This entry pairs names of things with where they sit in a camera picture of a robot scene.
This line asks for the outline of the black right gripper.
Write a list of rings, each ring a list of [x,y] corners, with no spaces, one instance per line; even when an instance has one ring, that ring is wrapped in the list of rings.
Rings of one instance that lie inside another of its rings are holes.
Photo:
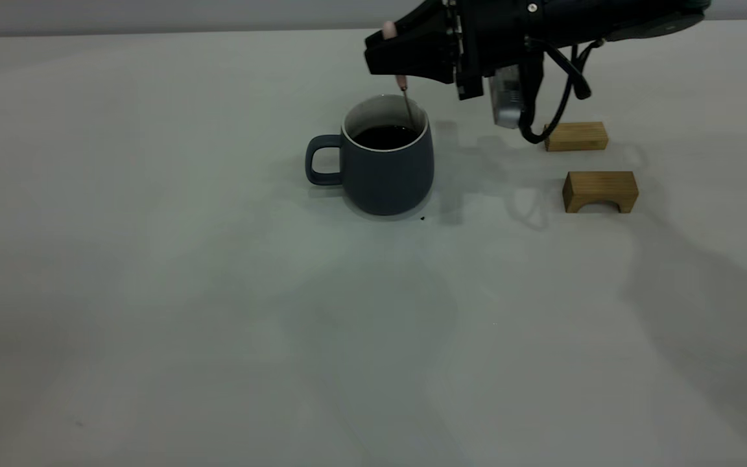
[[[370,73],[455,83],[464,101],[484,94],[484,77],[530,53],[543,1],[423,1],[396,27],[404,32],[394,38],[380,30],[365,39]]]

